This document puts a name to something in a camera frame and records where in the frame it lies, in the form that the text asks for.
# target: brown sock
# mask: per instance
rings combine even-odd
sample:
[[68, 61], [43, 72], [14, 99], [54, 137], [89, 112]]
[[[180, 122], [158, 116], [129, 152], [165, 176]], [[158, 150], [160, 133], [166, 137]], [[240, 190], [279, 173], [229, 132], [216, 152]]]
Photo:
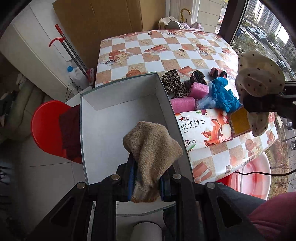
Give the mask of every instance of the brown sock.
[[123, 146], [138, 162], [137, 181], [131, 201], [154, 202], [158, 180], [183, 155], [180, 145], [160, 124], [140, 121], [123, 138]]

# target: checkered tablecloth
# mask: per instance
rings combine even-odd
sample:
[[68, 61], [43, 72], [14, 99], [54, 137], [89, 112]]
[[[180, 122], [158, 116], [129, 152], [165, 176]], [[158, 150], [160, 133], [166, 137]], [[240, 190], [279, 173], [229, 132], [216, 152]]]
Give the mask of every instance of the checkered tablecloth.
[[[195, 70], [210, 81], [211, 68], [227, 72], [228, 85], [238, 98], [235, 77], [238, 56], [219, 35], [191, 30], [155, 30], [125, 34], [102, 40], [96, 71], [96, 86], [113, 80], [148, 72], [160, 78], [176, 69], [181, 81]], [[271, 146], [277, 139], [274, 122], [260, 137], [246, 133], [232, 141], [190, 151], [189, 158], [195, 181], [215, 181], [238, 170]]]

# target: sky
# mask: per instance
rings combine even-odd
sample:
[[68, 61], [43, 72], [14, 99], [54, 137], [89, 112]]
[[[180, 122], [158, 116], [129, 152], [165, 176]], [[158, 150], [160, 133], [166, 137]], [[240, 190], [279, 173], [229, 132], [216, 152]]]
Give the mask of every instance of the sky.
[[289, 35], [286, 32], [286, 30], [284, 29], [284, 27], [281, 28], [281, 30], [279, 31], [279, 35], [278, 37], [286, 44], [288, 39], [289, 39]]

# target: plastic bottle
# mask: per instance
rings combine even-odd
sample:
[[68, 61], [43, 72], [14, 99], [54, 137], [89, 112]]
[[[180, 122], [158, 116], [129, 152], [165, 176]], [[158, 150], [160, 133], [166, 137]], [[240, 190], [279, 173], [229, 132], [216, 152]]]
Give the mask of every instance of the plastic bottle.
[[78, 67], [73, 68], [72, 66], [69, 66], [67, 71], [69, 72], [70, 79], [75, 83], [76, 86], [80, 86], [82, 89], [85, 89], [89, 86], [88, 79]]

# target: metal screw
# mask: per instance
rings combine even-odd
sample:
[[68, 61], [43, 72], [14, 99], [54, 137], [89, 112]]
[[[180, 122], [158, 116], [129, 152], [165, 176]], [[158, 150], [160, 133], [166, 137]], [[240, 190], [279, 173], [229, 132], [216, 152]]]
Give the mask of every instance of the metal screw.
[[173, 179], [180, 180], [181, 177], [182, 176], [180, 174], [178, 174], [178, 173], [173, 174]]
[[207, 185], [207, 187], [210, 188], [210, 189], [214, 189], [214, 188], [215, 188], [215, 183], [208, 182], [206, 185]]
[[85, 186], [86, 186], [86, 184], [84, 182], [77, 183], [78, 189], [83, 189], [83, 188], [85, 188]]
[[111, 176], [111, 179], [112, 180], [118, 180], [120, 178], [120, 176], [118, 175], [118, 174], [113, 174], [112, 176]]

